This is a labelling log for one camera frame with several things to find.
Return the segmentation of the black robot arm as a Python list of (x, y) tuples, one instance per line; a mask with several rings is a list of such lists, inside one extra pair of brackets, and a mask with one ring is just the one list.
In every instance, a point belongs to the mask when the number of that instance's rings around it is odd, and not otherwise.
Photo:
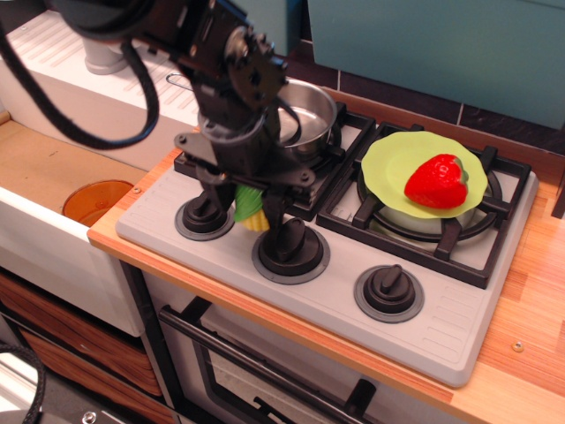
[(239, 208), (241, 191), (249, 187), (259, 192), (268, 222), (261, 262), (289, 268), (320, 258), (313, 232), (297, 218), (283, 218), (295, 194), (309, 193), (314, 181), (291, 153), (301, 129), (281, 134), (279, 115), (290, 112), (280, 96), (286, 64), (241, 9), (230, 1), (57, 1), (55, 8), (82, 37), (119, 45), (146, 97), (144, 134), (156, 125), (158, 95), (133, 43), (165, 54), (190, 81), (200, 132), (176, 142), (203, 187), (200, 200), (215, 209), (206, 216), (207, 228)]

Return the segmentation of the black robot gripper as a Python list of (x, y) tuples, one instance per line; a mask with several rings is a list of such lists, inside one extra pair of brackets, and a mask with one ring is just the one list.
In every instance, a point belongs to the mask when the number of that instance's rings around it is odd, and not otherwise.
[(183, 132), (174, 139), (203, 189), (193, 200), (193, 224), (227, 223), (235, 185), (263, 190), (263, 211), (269, 224), (263, 249), (273, 261), (288, 261), (294, 248), (290, 229), (283, 222), (288, 202), (276, 188), (309, 193), (315, 174), (280, 145), (279, 116), (263, 115), (241, 131), (204, 117), (199, 117), (199, 124), (197, 132)]

